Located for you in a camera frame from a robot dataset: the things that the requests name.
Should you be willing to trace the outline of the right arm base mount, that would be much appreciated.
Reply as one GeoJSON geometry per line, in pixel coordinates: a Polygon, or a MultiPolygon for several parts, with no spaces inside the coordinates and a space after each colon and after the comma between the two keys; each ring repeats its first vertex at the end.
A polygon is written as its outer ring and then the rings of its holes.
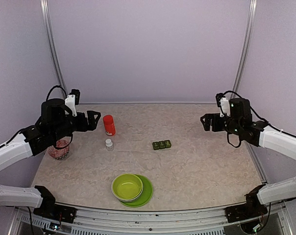
{"type": "Polygon", "coordinates": [[[245,195],[245,203],[225,208],[228,223],[258,217],[268,213],[267,207],[264,204],[261,204],[257,197],[257,193],[263,186],[265,186],[265,184],[259,185],[247,193],[245,195]]]}

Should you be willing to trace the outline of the small white pill bottle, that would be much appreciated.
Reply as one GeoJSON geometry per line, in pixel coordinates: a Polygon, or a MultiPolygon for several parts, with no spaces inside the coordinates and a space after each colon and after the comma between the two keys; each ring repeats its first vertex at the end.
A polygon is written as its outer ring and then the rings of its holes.
{"type": "Polygon", "coordinates": [[[106,139],[105,145],[108,151],[112,151],[114,149],[114,145],[111,139],[106,139]]]}

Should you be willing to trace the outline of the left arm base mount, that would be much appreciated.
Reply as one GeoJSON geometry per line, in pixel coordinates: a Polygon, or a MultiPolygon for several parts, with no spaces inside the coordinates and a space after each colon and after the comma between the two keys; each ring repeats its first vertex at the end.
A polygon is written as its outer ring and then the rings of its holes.
{"type": "Polygon", "coordinates": [[[33,210],[35,215],[73,224],[77,212],[76,208],[57,204],[55,197],[44,186],[35,186],[35,188],[40,192],[43,199],[40,207],[33,210]]]}

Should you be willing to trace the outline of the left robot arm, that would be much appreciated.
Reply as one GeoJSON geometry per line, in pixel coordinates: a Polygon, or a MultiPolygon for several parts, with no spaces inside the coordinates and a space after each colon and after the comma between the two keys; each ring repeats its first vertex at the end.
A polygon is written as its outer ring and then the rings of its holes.
{"type": "MultiPolygon", "coordinates": [[[[36,156],[48,147],[58,149],[57,142],[73,137],[74,132],[93,131],[101,114],[96,111],[77,112],[75,96],[65,100],[49,99],[41,105],[41,116],[34,125],[23,128],[0,145],[0,171],[23,159],[36,156]]],[[[0,206],[40,208],[48,217],[60,213],[54,196],[42,186],[20,188],[0,185],[0,206]]]]}

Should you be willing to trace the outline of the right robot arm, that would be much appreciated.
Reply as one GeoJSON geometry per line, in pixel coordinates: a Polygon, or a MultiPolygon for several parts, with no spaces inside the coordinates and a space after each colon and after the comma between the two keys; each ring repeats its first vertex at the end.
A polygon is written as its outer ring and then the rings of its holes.
{"type": "MultiPolygon", "coordinates": [[[[267,120],[253,121],[255,113],[245,98],[227,99],[217,94],[219,113],[204,114],[200,118],[205,131],[236,135],[239,142],[246,141],[256,147],[270,149],[296,161],[296,136],[273,127],[267,120]]],[[[260,186],[249,194],[252,198],[243,204],[242,213],[253,217],[261,205],[296,198],[296,176],[290,179],[260,186]]]]}

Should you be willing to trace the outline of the red pill bottle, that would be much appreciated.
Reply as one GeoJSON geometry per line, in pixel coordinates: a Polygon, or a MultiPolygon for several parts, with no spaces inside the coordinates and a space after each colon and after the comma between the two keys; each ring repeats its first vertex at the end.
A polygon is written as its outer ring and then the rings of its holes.
{"type": "Polygon", "coordinates": [[[108,136],[113,136],[116,133],[114,119],[112,115],[105,115],[103,117],[103,124],[105,128],[105,132],[108,136]]]}

